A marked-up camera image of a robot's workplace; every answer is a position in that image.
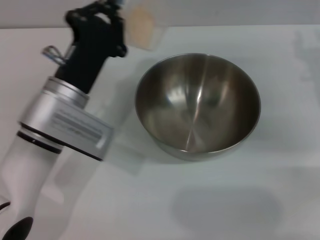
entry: gray wall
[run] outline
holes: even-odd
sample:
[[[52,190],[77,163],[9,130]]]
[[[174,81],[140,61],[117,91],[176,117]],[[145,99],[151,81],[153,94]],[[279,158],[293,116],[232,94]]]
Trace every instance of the gray wall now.
[[[320,24],[320,0],[152,0],[170,26]],[[91,0],[1,0],[0,28],[64,26],[67,10]]]

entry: black plastic part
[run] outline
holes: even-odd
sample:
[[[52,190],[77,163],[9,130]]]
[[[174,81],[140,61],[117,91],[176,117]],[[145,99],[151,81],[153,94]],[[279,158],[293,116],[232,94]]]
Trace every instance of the black plastic part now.
[[[48,151],[50,151],[52,153],[55,153],[55,154],[60,154],[61,153],[61,149],[53,147],[53,146],[50,146],[50,145],[48,145],[46,143],[43,143],[42,141],[39,141],[37,139],[34,139],[33,137],[28,136],[28,135],[24,134],[21,131],[18,131],[16,135],[18,137],[22,138],[23,140],[26,140],[27,142],[32,143],[34,145],[37,145],[38,147],[43,148],[45,150],[48,150]]]
[[[4,235],[2,240],[25,240],[31,230],[34,219],[30,216],[13,225]]]
[[[60,66],[55,77],[66,81],[88,94],[105,60],[124,57],[124,20],[118,16],[114,1],[106,4],[94,2],[83,8],[68,11],[65,21],[73,30],[70,56]],[[110,19],[105,22],[95,14],[103,13]]]
[[[81,150],[81,149],[79,149],[79,148],[77,148],[77,147],[75,147],[75,146],[72,146],[72,145],[70,145],[70,144],[68,144],[68,143],[66,143],[66,142],[64,142],[64,141],[61,141],[61,140],[59,140],[59,139],[56,139],[56,138],[54,138],[54,137],[52,137],[52,136],[50,136],[50,135],[47,135],[47,134],[41,132],[41,131],[39,131],[39,130],[36,130],[36,129],[32,128],[32,127],[29,127],[28,125],[25,125],[25,124],[21,123],[21,126],[22,126],[23,128],[25,128],[25,129],[27,129],[27,130],[30,130],[30,131],[32,131],[32,132],[34,132],[34,133],[36,133],[36,134],[39,134],[39,135],[45,137],[46,139],[48,139],[48,140],[50,140],[50,141],[52,141],[52,142],[55,142],[55,143],[57,143],[57,144],[60,144],[60,145],[66,146],[66,147],[68,147],[68,148],[71,148],[71,149],[73,149],[73,150],[76,150],[77,152],[79,152],[79,153],[81,153],[81,154],[84,154],[84,155],[86,155],[86,156],[88,156],[88,157],[90,157],[90,158],[93,158],[93,159],[98,160],[98,161],[100,161],[100,162],[103,160],[102,158],[99,158],[99,157],[97,157],[97,156],[94,156],[94,155],[92,155],[92,154],[90,154],[90,153],[88,153],[88,152],[86,152],[86,151],[83,151],[83,150]]]
[[[0,211],[1,211],[2,209],[4,209],[4,208],[8,207],[8,206],[10,206],[10,202],[9,202],[9,201],[1,204],[1,205],[0,205]]]

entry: translucent container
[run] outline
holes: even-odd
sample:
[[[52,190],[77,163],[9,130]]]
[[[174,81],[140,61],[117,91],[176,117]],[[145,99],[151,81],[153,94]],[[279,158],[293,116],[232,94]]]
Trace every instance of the translucent container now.
[[[125,43],[145,50],[154,50],[168,25],[165,4],[158,0],[127,0],[122,16],[125,18]]]

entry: stainless steel bowl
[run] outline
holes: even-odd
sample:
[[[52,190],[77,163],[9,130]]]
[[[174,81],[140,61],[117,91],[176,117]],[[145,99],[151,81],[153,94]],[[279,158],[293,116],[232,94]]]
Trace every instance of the stainless steel bowl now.
[[[163,150],[197,160],[243,141],[258,123],[261,103],[254,82],[239,67],[220,57],[186,53],[145,73],[135,109]]]

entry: white table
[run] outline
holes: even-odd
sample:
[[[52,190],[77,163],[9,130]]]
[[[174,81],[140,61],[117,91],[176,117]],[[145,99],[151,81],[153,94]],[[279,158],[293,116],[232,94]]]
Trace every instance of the white table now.
[[[69,29],[0,30],[0,158],[19,115],[56,69]],[[255,82],[261,117],[236,150],[184,162],[140,125],[134,93],[157,61],[225,58]],[[157,51],[110,58],[87,110],[118,128],[105,161],[66,149],[38,201],[30,240],[320,240],[320,25],[175,27]]]

